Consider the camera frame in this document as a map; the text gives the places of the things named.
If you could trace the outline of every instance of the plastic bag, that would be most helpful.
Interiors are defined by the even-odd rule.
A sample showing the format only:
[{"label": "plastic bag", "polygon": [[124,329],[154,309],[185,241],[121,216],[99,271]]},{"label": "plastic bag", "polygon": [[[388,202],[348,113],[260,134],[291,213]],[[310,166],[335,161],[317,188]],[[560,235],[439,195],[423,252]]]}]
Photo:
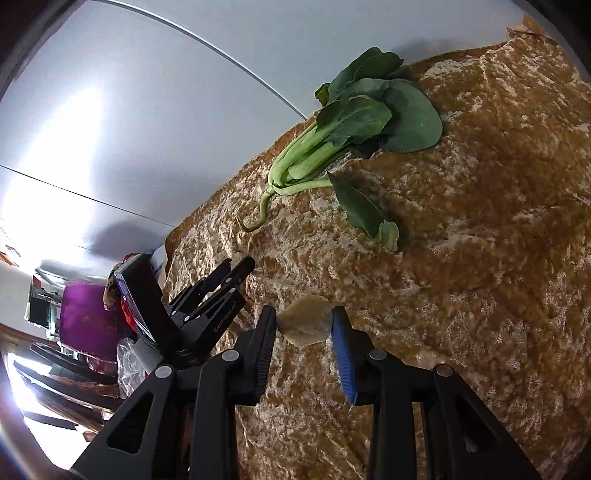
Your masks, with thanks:
[{"label": "plastic bag", "polygon": [[135,356],[131,338],[124,338],[117,344],[117,373],[121,398],[129,397],[144,381],[145,370]]}]

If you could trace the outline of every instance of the textured tablecloth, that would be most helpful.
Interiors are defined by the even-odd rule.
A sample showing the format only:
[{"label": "textured tablecloth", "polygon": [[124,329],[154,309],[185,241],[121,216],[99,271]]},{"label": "textured tablecloth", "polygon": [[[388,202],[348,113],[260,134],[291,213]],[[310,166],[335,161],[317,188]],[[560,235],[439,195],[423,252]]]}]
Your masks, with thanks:
[{"label": "textured tablecloth", "polygon": [[[543,477],[559,479],[591,420],[591,86],[553,40],[519,30],[412,70],[444,121],[440,143],[334,168],[398,221],[400,252],[349,226],[331,189],[276,197],[267,225],[239,230],[234,215],[254,220],[300,124],[171,234],[167,291],[251,255],[249,306],[220,350],[264,303],[323,295],[404,362],[454,365]],[[364,478],[370,422],[369,407],[345,403],[330,341],[297,349],[278,333],[266,396],[238,408],[242,477]]]}]

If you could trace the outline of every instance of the bright light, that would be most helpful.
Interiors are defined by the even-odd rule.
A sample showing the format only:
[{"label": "bright light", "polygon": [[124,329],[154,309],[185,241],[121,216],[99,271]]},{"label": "bright light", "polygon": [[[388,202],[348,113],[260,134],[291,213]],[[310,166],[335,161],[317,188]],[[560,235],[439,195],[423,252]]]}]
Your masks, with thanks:
[{"label": "bright light", "polygon": [[[12,386],[12,394],[14,395],[14,400],[18,407],[21,410],[40,413],[48,417],[62,418],[37,402],[33,392],[25,385],[20,374],[14,368],[15,360],[21,365],[29,367],[42,375],[47,375],[49,370],[51,370],[51,367],[27,358],[16,356],[12,353],[7,355],[8,376]],[[81,433],[86,430],[84,427],[79,426],[78,430],[74,431],[61,429],[52,425],[45,425],[29,419],[25,419],[25,423],[49,460],[61,468],[71,468],[76,459],[88,445]]]},{"label": "bright light", "polygon": [[[43,124],[23,155],[19,171],[32,172],[53,185],[76,185],[77,190],[88,191],[100,139],[102,103],[102,93],[96,87],[69,97]],[[75,264],[76,259],[69,258],[70,247],[89,223],[87,209],[72,202],[72,194],[20,175],[8,187],[2,217],[19,250],[31,263],[37,262],[32,267],[49,253],[51,258]],[[77,221],[61,222],[64,217]]]}]

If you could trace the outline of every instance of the potato slice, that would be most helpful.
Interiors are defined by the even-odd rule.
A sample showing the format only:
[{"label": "potato slice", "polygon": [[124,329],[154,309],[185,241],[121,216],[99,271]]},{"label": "potato slice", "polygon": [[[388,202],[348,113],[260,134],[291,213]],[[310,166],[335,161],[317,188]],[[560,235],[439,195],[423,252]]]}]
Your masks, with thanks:
[{"label": "potato slice", "polygon": [[277,316],[277,328],[297,347],[324,342],[330,335],[332,305],[318,295],[294,300]]}]

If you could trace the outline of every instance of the purple cloth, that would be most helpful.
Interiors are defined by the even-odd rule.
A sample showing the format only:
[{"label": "purple cloth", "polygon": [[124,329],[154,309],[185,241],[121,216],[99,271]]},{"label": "purple cloth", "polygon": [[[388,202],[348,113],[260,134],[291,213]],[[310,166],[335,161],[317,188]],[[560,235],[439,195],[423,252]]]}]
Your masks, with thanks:
[{"label": "purple cloth", "polygon": [[104,292],[101,284],[68,283],[61,303],[60,340],[77,352],[116,362],[119,340],[135,338],[135,334],[121,309],[105,310]]}]

